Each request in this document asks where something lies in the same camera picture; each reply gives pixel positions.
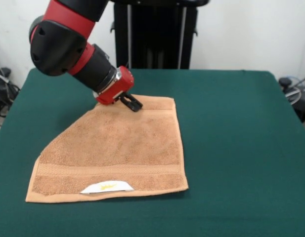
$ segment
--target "black stand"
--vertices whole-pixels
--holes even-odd
[[[197,5],[207,2],[197,1]],[[189,68],[196,33],[196,6],[173,2],[158,6],[115,3],[114,13],[117,66]]]

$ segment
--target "black cable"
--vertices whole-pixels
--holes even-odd
[[[290,87],[293,88],[293,87],[295,87],[295,86],[297,86],[297,85],[303,83],[304,81],[305,81],[305,78],[304,78],[303,80],[301,80],[301,81],[295,83],[294,85],[291,85]]]

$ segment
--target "table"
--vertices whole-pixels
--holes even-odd
[[[71,76],[33,69],[0,131],[0,237],[305,236],[305,129],[272,74],[132,72],[132,93],[175,98],[190,189],[26,203],[42,149],[95,105]]]

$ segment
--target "green tablecloth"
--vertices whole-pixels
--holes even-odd
[[[305,236],[305,130],[270,73],[132,72],[133,93],[175,98],[190,189],[26,203],[42,149],[95,105],[72,77],[32,70],[0,131],[0,237]]]

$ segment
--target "black equipment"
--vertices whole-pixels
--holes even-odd
[[[11,70],[8,68],[0,69],[0,112],[7,106],[9,109],[16,99],[19,88],[9,81],[8,76],[10,75]]]
[[[197,7],[209,0],[112,0],[117,66],[189,69]]]
[[[295,113],[301,122],[305,122],[305,86],[300,85],[301,83],[302,81],[292,85],[290,78],[280,78],[279,80],[279,84],[282,86],[282,90],[293,106]]]

